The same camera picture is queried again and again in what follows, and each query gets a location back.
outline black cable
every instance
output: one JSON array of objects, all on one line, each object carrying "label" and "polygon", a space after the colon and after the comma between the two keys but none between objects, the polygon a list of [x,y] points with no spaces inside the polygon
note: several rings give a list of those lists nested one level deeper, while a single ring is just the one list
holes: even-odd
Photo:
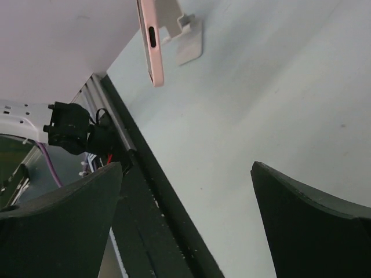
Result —
[{"label": "black cable", "polygon": [[94,124],[94,125],[96,125],[97,123],[93,120],[93,118],[90,116],[90,121]]},{"label": "black cable", "polygon": [[105,108],[99,108],[99,109],[97,110],[96,114],[95,114],[96,125],[99,125],[99,112],[100,112],[100,111],[104,111],[104,112],[107,114],[107,116],[111,117],[111,116],[110,116],[110,113],[108,113],[107,109],[105,109]]}]

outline white plastic mount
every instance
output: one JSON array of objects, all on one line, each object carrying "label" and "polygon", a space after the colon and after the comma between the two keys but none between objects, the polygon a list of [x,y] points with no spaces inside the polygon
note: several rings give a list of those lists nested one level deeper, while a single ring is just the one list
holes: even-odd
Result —
[{"label": "white plastic mount", "polygon": [[193,14],[186,15],[178,0],[156,0],[159,27],[169,33],[162,44],[178,41],[176,62],[183,65],[202,55],[202,20]]},{"label": "white plastic mount", "polygon": [[48,134],[43,127],[50,123],[52,113],[47,104],[0,100],[0,133],[47,144]]}]

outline black motor bracket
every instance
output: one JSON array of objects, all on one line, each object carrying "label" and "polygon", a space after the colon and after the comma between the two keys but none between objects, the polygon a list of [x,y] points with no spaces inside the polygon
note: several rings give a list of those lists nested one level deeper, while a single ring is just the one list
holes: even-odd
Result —
[{"label": "black motor bracket", "polygon": [[73,155],[84,152],[106,155],[113,149],[117,135],[107,110],[94,123],[89,112],[76,103],[55,102],[49,109],[53,110],[52,118],[43,127],[49,145],[62,147]]}]

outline purple cable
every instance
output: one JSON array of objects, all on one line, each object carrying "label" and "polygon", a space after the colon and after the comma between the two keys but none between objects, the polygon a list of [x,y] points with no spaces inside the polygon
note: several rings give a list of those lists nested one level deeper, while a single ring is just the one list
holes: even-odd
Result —
[{"label": "purple cable", "polygon": [[58,185],[58,187],[62,187],[63,184],[62,184],[62,182],[60,181],[60,179],[59,179],[59,177],[58,177],[58,175],[57,175],[57,173],[56,173],[56,171],[55,171],[55,169],[54,169],[53,163],[52,163],[52,161],[51,161],[51,159],[50,159],[50,156],[49,156],[48,151],[46,150],[44,144],[39,143],[39,142],[35,142],[35,143],[37,144],[37,146],[39,146],[39,148],[40,148],[42,154],[44,155],[45,160],[46,160],[46,163],[48,164],[48,167],[49,167],[50,173],[52,174],[52,176],[53,176],[53,178],[54,178],[56,184]]}]

